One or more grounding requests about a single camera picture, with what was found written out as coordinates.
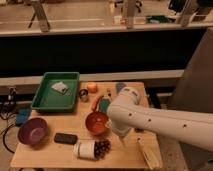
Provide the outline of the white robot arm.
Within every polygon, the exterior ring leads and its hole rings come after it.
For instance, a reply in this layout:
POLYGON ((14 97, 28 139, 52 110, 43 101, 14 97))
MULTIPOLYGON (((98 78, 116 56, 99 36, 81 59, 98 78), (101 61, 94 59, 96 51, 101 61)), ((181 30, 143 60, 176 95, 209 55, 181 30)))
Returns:
POLYGON ((107 115, 117 135, 133 127, 213 151, 213 114, 149 108, 140 100, 137 89, 124 87, 109 105, 107 115))

